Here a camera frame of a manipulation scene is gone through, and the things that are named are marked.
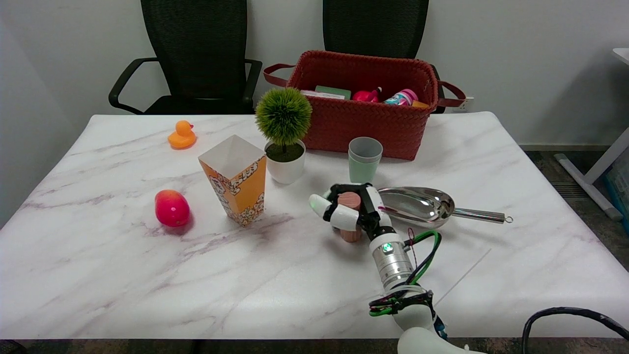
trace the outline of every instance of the wall outlet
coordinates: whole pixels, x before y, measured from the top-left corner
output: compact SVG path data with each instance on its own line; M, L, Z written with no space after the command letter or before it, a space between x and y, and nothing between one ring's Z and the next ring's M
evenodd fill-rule
M463 101L463 103L461 103L460 106L453 108L452 111L461 112L461 113L472 111L473 103L474 103L474 97L468 97L465 99L465 101Z

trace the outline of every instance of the white plant pot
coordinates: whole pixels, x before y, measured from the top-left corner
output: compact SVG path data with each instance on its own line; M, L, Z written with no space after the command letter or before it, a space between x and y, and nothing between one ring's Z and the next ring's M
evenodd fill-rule
M268 142L264 145L264 151L273 144L272 142ZM278 183L282 183L283 185L290 185L301 177L304 173L304 162L306 161L306 146L304 143L299 140L297 144L301 145L304 148L304 153L301 156L293 161L289 161L287 163L279 163L277 161L273 161L267 155L267 169Z

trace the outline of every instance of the yellow rubber duck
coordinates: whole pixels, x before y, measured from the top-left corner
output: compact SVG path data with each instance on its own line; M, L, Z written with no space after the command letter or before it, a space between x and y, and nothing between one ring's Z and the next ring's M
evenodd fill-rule
M175 149L185 149L196 142L196 135L192 132L194 126L187 120L180 120L175 125L175 132L168 136L170 146Z

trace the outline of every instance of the green plastic cup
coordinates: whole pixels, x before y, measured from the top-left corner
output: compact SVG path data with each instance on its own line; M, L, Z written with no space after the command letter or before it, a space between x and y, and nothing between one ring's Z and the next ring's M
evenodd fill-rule
M382 144L370 137L358 137L350 142L350 181L370 183L373 181L382 158Z

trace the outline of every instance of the pink toy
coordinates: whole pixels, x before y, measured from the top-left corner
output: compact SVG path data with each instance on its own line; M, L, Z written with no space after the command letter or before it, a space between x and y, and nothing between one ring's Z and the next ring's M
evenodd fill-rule
M155 216L166 226L183 226L190 221L190 206L178 191L162 190L155 195Z
M354 101L364 101L364 102L380 102L378 100L378 94L382 92L382 88L376 88L375 90L369 91L358 91L354 94L352 99Z

